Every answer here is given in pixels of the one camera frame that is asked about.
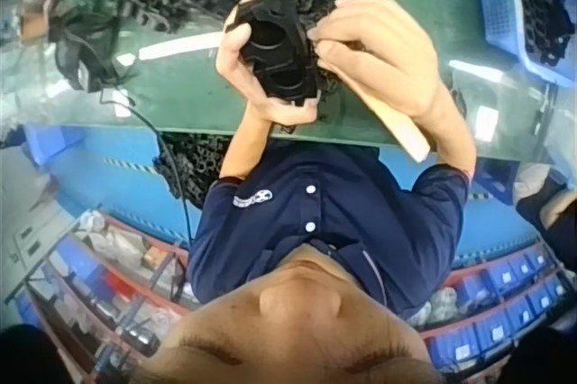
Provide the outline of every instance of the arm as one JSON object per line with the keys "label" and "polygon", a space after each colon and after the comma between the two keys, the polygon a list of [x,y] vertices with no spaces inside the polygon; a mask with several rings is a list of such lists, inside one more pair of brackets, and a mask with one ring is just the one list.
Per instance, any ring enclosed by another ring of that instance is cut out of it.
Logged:
{"label": "arm", "polygon": [[[472,178],[474,142],[441,83],[426,32],[393,0],[338,0],[336,6],[308,34],[318,43],[318,65],[408,115],[433,136],[441,163]],[[351,42],[365,49],[353,50]]]}
{"label": "arm", "polygon": [[220,178],[246,179],[261,161],[272,123],[262,119],[252,104],[246,106],[243,120],[224,156]]}
{"label": "arm", "polygon": [[541,223],[545,229],[549,229],[559,218],[559,215],[577,200],[577,191],[562,190],[541,208]]}

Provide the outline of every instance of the black cable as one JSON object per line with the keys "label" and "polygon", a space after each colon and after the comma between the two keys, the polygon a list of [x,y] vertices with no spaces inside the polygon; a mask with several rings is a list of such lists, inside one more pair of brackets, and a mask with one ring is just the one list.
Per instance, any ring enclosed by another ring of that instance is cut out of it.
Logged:
{"label": "black cable", "polygon": [[[76,34],[73,34],[72,32],[70,32],[66,29],[64,30],[64,34],[67,35],[70,40],[79,42],[82,45],[84,45],[85,47],[87,47],[88,50],[90,50],[92,52],[92,54],[94,55],[96,60],[100,63],[100,66],[104,70],[109,71],[106,64],[100,59],[100,55],[98,55],[98,52],[96,52],[96,50],[94,49],[94,47],[92,47],[90,45],[90,43],[88,43],[82,37],[78,37]],[[115,78],[118,78],[118,74],[116,73],[115,70],[114,70],[113,76]],[[140,114],[138,111],[136,111],[136,109],[133,108],[133,106],[135,106],[136,104],[134,103],[134,101],[130,97],[128,97],[128,96],[126,97],[129,100],[129,105],[115,102],[114,100],[104,101],[103,97],[104,97],[104,93],[105,93],[105,84],[107,84],[107,83],[103,82],[101,79],[99,79],[99,80],[100,80],[100,87],[101,87],[100,88],[100,98],[99,98],[100,105],[119,105],[125,109],[128,109],[131,112],[131,114],[133,114],[139,120],[141,120],[141,122],[144,123],[154,133],[157,140],[160,142],[160,146],[166,152],[167,159],[169,160],[170,167],[172,169],[172,173],[173,173],[175,179],[177,180],[177,188],[179,190],[180,199],[182,201],[182,209],[184,211],[184,216],[185,216],[185,220],[187,223],[187,235],[188,235],[188,241],[189,241],[189,245],[190,245],[192,243],[192,228],[190,226],[190,215],[188,214],[187,200],[184,196],[183,187],[182,187],[182,179],[179,175],[179,170],[177,169],[177,164],[176,164],[176,161],[174,158],[174,154],[172,153],[169,146],[164,141],[164,139],[162,138],[162,136],[160,135],[160,132],[156,129],[156,127],[154,127],[154,125],[150,121],[148,121],[142,114]],[[120,87],[115,82],[112,83],[112,86],[120,94],[124,94],[123,91],[120,89]]]}

